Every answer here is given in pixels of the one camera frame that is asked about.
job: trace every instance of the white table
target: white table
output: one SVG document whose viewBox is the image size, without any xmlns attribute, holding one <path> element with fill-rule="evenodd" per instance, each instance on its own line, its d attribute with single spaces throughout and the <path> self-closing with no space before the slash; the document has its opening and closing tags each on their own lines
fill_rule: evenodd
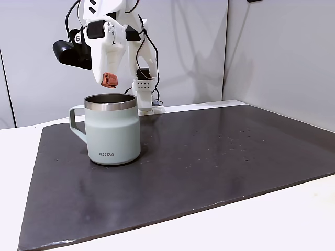
<svg viewBox="0 0 335 251">
<path fill-rule="evenodd" d="M 238 101 L 166 107 L 167 112 L 243 105 Z M 43 127 L 0 130 L 0 249 L 17 250 Z M 335 250 L 335 176 L 141 229 L 61 247 L 92 250 Z"/>
</svg>

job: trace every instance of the dark table surface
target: dark table surface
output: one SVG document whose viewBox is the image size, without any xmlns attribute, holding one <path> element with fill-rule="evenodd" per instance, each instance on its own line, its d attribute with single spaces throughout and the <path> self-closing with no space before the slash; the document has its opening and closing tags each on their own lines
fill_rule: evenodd
<svg viewBox="0 0 335 251">
<path fill-rule="evenodd" d="M 335 172 L 335 134 L 252 106 L 140 121 L 140 157 L 110 168 L 88 159 L 68 124 L 43 129 L 19 250 L 117 234 Z"/>
</svg>

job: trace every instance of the mug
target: mug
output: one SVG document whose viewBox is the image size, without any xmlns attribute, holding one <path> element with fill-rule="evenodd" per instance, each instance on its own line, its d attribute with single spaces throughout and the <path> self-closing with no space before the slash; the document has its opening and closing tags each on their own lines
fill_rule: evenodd
<svg viewBox="0 0 335 251">
<path fill-rule="evenodd" d="M 75 110 L 85 110 L 85 131 L 75 122 Z M 101 165 L 120 165 L 141 152 L 137 98 L 130 94 L 99 94 L 69 110 L 71 130 L 87 144 L 89 158 Z"/>
</svg>

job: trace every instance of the black cable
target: black cable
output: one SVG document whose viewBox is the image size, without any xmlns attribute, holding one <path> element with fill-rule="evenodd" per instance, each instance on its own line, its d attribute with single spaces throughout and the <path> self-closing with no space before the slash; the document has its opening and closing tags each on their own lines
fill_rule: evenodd
<svg viewBox="0 0 335 251">
<path fill-rule="evenodd" d="M 132 89 L 132 87 L 131 88 L 128 88 L 128 89 L 126 89 L 126 91 L 125 91 L 125 94 L 130 90 L 130 89 Z"/>
<path fill-rule="evenodd" d="M 135 3 L 135 6 L 130 11 L 125 12 L 125 13 L 131 13 L 131 12 L 133 12 L 134 9 L 136 9 L 136 7 L 137 7 L 137 5 L 138 5 L 139 2 L 140 2 L 140 0 L 137 0 L 136 3 Z"/>
<path fill-rule="evenodd" d="M 142 31 L 141 31 L 139 34 L 141 34 L 142 32 L 144 32 L 144 25 L 143 25 L 143 22 L 142 22 Z M 140 47 L 138 48 L 138 50 L 137 50 L 137 52 L 136 52 L 136 63 L 137 63 L 138 69 L 140 70 L 140 72 L 142 73 L 142 75 L 143 75 L 146 79 L 151 80 L 152 78 L 148 78 L 148 77 L 143 73 L 143 71 L 141 70 L 140 64 L 138 63 L 138 53 L 139 53 L 139 51 L 141 50 L 142 46 L 144 45 L 144 42 L 145 42 L 145 41 L 146 41 L 146 38 L 144 37 L 144 38 L 143 38 L 143 42 L 142 42 L 142 44 L 140 45 Z"/>
<path fill-rule="evenodd" d="M 77 18 L 78 18 L 78 21 L 80 22 L 80 24 L 83 27 L 83 24 L 82 24 L 82 22 L 80 21 L 80 18 L 79 18 L 79 6 L 80 6 L 80 1 L 79 1 L 78 5 L 77 5 Z"/>
<path fill-rule="evenodd" d="M 74 7 L 75 7 L 79 2 L 80 2 L 80 0 L 75 1 L 75 3 L 74 3 L 74 4 L 72 5 L 72 7 L 69 9 L 69 12 L 68 12 L 68 14 L 67 14 L 66 17 L 65 17 L 65 27 L 66 27 L 66 31 L 67 31 L 67 34 L 68 34 L 69 42 L 71 42 L 71 40 L 70 40 L 69 25 L 68 25 L 69 15 L 70 15 L 71 11 L 74 9 Z"/>
<path fill-rule="evenodd" d="M 159 80 L 160 80 L 160 78 L 159 78 L 159 71 L 158 71 L 158 49 L 157 49 L 157 47 L 154 45 L 154 43 L 151 41 L 150 37 L 148 36 L 147 30 L 144 28 L 144 24 L 143 24 L 143 20 L 142 20 L 141 16 L 140 16 L 140 15 L 138 15 L 138 16 L 139 16 L 139 18 L 140 18 L 140 21 L 141 21 L 141 24 L 142 24 L 142 27 L 143 27 L 143 28 L 142 28 L 142 31 L 144 32 L 145 36 L 148 38 L 148 40 L 149 40 L 149 42 L 151 43 L 152 47 L 154 47 L 154 49 L 155 49 L 155 51 L 156 51 L 157 83 L 156 83 L 156 85 L 155 85 L 155 90 L 154 90 L 154 91 L 157 92 L 157 95 L 158 95 L 158 97 L 157 97 L 157 101 L 159 101 L 159 97 L 160 97 L 160 95 L 159 95 L 159 91 L 158 91 L 158 89 L 157 89 L 157 86 L 158 86 L 158 83 L 159 83 Z"/>
<path fill-rule="evenodd" d="M 6 72 L 5 72 L 5 65 L 4 65 L 4 61 L 2 59 L 1 50 L 0 50 L 0 61 L 1 61 L 1 64 L 2 64 L 2 70 L 4 72 L 5 84 L 6 84 L 6 88 L 7 88 L 7 94 L 8 94 L 8 100 L 9 100 L 10 110 L 11 110 L 12 116 L 13 116 L 14 127 L 17 127 L 16 119 L 15 119 L 15 115 L 14 115 L 13 104 L 12 104 L 12 99 L 11 99 L 10 94 L 9 94 L 8 82 L 7 82 Z"/>
</svg>

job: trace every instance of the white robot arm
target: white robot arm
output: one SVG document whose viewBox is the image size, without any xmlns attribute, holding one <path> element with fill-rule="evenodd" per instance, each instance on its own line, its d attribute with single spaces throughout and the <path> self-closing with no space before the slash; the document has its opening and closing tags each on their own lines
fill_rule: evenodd
<svg viewBox="0 0 335 251">
<path fill-rule="evenodd" d="M 72 44 L 79 51 L 79 55 L 85 46 L 89 46 L 91 67 L 96 82 L 105 87 L 116 88 L 118 67 L 128 42 L 128 63 L 130 72 L 135 78 L 132 91 L 138 98 L 139 110 L 152 113 L 152 106 L 160 105 L 152 98 L 152 93 L 156 90 L 159 100 L 156 88 L 159 81 L 157 49 L 148 35 L 147 20 L 142 19 L 136 12 L 139 0 L 78 0 L 76 3 L 80 2 L 84 2 L 85 25 L 80 31 L 72 30 L 68 35 L 70 39 L 73 38 Z M 78 62 L 76 65 L 62 62 L 57 49 L 55 50 L 56 43 L 54 51 L 61 63 L 89 69 Z M 156 57 L 152 54 L 151 46 L 156 50 Z M 144 58 L 149 68 L 140 67 L 138 63 L 140 56 Z M 80 62 L 82 58 L 87 56 L 80 55 Z"/>
</svg>

